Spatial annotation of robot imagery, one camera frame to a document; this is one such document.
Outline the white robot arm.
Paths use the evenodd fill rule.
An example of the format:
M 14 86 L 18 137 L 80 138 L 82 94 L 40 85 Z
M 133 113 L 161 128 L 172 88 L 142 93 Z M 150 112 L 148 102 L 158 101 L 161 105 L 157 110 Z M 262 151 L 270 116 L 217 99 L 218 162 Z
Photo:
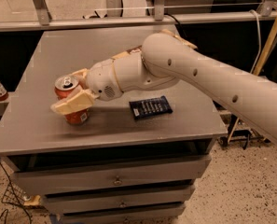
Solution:
M 185 39 L 161 31 L 140 47 L 66 75 L 79 84 L 51 106 L 68 115 L 110 101 L 126 91 L 161 90 L 183 80 L 277 144 L 277 83 L 204 56 Z

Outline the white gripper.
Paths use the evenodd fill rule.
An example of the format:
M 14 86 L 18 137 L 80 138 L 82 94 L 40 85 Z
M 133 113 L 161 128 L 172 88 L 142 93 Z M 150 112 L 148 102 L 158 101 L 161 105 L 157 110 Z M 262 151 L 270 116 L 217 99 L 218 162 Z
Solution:
M 58 101 L 50 108 L 60 115 L 69 115 L 94 105 L 98 98 L 110 101 L 119 98 L 123 91 L 118 85 L 114 61 L 108 59 L 93 65 L 90 70 L 83 68 L 72 73 L 82 88 L 72 91 L 55 90 Z

